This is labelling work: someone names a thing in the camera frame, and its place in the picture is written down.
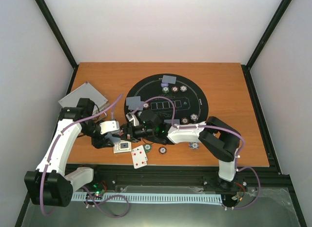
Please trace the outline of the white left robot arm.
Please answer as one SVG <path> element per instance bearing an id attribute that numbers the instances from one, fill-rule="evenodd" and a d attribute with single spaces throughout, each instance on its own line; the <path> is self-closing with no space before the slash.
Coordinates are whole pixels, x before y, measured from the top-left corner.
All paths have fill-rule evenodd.
<path id="1" fill-rule="evenodd" d="M 57 130 L 51 144 L 34 171 L 27 171 L 24 182 L 33 204 L 44 206 L 69 205 L 72 195 L 82 186 L 96 189 L 101 185 L 101 176 L 90 167 L 79 167 L 66 174 L 66 164 L 79 134 L 91 138 L 93 147 L 113 147 L 106 138 L 107 133 L 119 130 L 115 120 L 95 122 L 93 119 L 104 113 L 94 114 L 95 103 L 89 98 L 81 98 L 75 107 L 65 107 L 58 118 Z"/>

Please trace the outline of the green poker chip stack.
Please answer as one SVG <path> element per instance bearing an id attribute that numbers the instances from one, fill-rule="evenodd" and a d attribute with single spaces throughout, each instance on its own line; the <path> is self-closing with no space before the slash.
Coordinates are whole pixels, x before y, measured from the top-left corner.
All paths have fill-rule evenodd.
<path id="1" fill-rule="evenodd" d="M 145 152 L 150 152 L 151 149 L 152 149 L 152 146 L 151 146 L 150 144 L 145 144 L 145 145 L 143 146 L 143 148 L 144 148 L 144 151 L 145 151 Z"/>

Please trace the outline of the four of diamonds card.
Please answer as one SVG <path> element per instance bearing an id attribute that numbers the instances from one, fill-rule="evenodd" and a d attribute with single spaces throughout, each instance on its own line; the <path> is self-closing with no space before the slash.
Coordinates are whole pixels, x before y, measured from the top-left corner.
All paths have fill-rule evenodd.
<path id="1" fill-rule="evenodd" d="M 147 166 L 147 156 L 142 145 L 131 150 L 134 169 Z"/>

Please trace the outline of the green chip top seat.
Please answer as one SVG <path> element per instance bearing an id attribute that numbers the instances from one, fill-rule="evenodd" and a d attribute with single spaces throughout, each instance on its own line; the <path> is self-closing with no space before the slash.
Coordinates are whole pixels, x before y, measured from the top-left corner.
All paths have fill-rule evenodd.
<path id="1" fill-rule="evenodd" d="M 163 87 L 163 88 L 162 88 L 162 92 L 163 92 L 163 93 L 169 93 L 169 91 L 170 91 L 170 90 L 169 90 L 168 87 Z"/>

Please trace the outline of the seat card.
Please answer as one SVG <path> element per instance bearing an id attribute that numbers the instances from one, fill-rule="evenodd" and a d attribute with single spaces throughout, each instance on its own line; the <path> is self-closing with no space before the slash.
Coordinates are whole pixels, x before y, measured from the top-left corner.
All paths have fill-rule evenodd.
<path id="1" fill-rule="evenodd" d="M 128 105 L 128 110 L 134 111 L 134 110 L 142 110 L 143 109 L 143 104 L 144 102 L 139 101 L 139 102 L 131 102 Z"/>
<path id="2" fill-rule="evenodd" d="M 167 124 L 174 124 L 174 121 L 171 120 L 171 119 L 170 120 L 164 120 L 164 122 L 167 123 Z"/>
<path id="3" fill-rule="evenodd" d="M 163 75 L 162 82 L 163 83 L 169 83 L 169 84 L 175 84 L 176 83 L 176 76 Z"/>

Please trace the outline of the dealt blue backed card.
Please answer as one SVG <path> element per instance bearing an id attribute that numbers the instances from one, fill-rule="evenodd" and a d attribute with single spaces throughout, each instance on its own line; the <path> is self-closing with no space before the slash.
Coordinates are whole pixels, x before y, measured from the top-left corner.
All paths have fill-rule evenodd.
<path id="1" fill-rule="evenodd" d="M 141 102 L 140 96 L 133 96 L 133 97 L 127 97 L 126 98 L 126 105 L 131 106 L 131 105 L 138 105 Z"/>

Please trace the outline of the orange chip top seat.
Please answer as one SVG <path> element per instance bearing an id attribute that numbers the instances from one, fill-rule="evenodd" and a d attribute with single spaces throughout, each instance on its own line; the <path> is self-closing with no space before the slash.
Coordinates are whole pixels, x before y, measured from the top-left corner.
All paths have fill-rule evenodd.
<path id="1" fill-rule="evenodd" d="M 177 92 L 178 91 L 178 88 L 176 86 L 172 87 L 172 91 L 173 92 Z"/>

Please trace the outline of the orange chip seat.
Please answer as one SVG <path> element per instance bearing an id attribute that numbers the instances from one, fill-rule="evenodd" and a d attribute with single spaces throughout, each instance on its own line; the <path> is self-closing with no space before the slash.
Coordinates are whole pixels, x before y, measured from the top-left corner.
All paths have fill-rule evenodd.
<path id="1" fill-rule="evenodd" d="M 181 119 L 181 123 L 182 124 L 188 124 L 189 123 L 189 120 L 187 118 L 182 118 Z"/>
<path id="2" fill-rule="evenodd" d="M 177 92 L 178 91 L 178 88 L 176 86 L 172 87 L 172 91 L 173 92 Z"/>

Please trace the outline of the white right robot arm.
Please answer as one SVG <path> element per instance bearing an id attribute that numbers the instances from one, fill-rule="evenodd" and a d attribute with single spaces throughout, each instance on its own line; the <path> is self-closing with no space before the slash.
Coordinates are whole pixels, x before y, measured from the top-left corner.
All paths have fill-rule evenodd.
<path id="1" fill-rule="evenodd" d="M 130 121 L 120 127 L 119 138 L 133 143 L 147 139 L 153 143 L 167 145 L 179 143 L 201 143 L 218 159 L 219 171 L 216 185 L 230 190 L 234 185 L 237 160 L 245 140 L 241 134 L 217 117 L 209 117 L 196 124 L 170 124 L 160 119 Z"/>

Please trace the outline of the blue backed card deck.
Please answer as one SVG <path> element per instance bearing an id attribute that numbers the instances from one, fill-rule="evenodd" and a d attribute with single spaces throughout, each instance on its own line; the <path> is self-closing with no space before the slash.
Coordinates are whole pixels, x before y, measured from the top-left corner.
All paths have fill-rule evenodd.
<path id="1" fill-rule="evenodd" d="M 110 132 L 107 133 L 107 135 L 105 136 L 105 138 L 110 139 L 112 141 L 112 143 L 119 143 L 121 141 L 120 138 L 118 137 L 114 137 Z"/>

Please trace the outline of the blue poker chip stack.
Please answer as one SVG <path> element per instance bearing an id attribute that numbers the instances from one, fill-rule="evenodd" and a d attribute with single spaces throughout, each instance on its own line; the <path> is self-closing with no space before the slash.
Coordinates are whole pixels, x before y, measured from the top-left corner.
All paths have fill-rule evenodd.
<path id="1" fill-rule="evenodd" d="M 189 148 L 191 150 L 197 150 L 197 149 L 199 149 L 199 143 L 198 142 L 189 142 Z"/>

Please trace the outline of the orange poker chip stack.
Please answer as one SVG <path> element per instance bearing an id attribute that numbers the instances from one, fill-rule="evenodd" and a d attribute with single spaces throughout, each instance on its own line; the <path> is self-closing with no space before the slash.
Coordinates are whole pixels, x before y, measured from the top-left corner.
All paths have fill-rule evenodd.
<path id="1" fill-rule="evenodd" d="M 158 149 L 158 151 L 159 151 L 160 154 L 166 154 L 167 153 L 167 148 L 162 146 L 162 147 L 160 147 Z"/>

